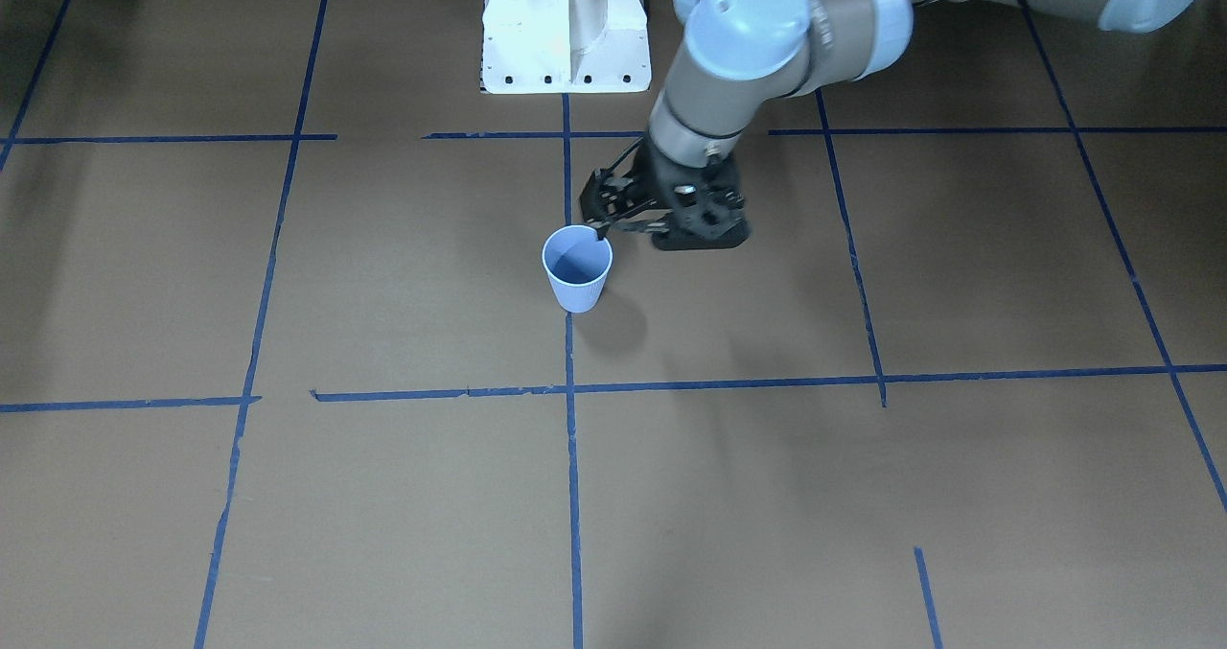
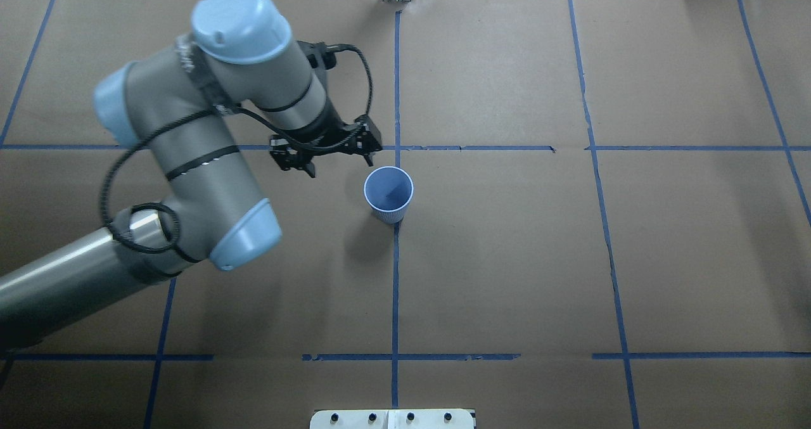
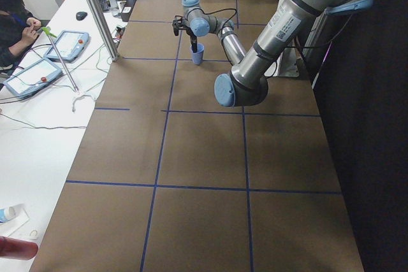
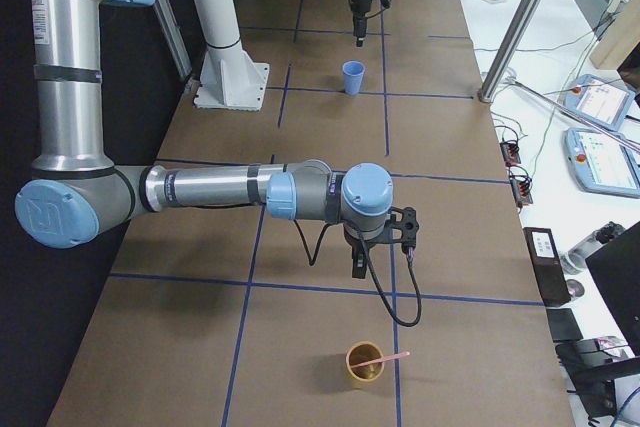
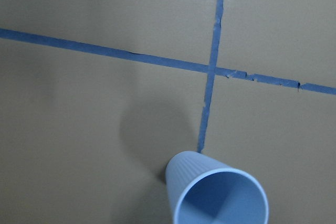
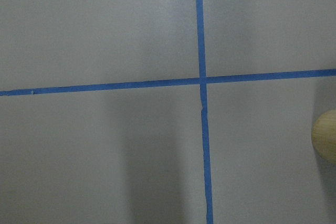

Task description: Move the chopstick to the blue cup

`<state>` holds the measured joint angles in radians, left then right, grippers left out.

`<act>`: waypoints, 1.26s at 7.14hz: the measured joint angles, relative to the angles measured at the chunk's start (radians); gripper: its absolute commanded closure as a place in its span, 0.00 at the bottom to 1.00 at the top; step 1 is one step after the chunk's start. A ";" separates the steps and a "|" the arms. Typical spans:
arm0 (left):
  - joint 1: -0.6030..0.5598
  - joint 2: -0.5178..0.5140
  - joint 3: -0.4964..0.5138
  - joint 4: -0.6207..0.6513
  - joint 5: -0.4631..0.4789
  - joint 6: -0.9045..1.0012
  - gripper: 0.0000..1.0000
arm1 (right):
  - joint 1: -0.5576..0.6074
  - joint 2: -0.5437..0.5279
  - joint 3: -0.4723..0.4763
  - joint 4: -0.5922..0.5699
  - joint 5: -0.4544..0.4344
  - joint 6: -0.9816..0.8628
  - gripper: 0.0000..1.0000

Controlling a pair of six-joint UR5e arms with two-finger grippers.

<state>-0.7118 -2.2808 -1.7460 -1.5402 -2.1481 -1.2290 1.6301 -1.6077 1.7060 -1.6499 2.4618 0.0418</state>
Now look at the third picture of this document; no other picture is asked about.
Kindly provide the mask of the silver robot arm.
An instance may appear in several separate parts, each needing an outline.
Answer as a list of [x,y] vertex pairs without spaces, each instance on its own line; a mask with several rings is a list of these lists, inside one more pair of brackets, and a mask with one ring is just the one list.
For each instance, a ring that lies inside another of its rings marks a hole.
[[268,93],[265,72],[279,58],[293,38],[309,21],[323,12],[347,15],[366,10],[374,0],[283,0],[249,50],[245,50],[228,18],[205,13],[200,0],[182,0],[183,15],[173,20],[173,32],[185,30],[193,52],[197,39],[207,34],[219,38],[232,68],[219,75],[214,83],[217,102],[224,107],[252,106],[261,103]]

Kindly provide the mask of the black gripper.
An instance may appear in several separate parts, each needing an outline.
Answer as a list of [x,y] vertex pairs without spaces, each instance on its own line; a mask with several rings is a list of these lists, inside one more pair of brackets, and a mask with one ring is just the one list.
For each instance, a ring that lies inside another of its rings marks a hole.
[[190,37],[190,42],[191,42],[191,51],[192,52],[197,52],[197,37],[193,33],[190,27],[186,26],[186,33]]

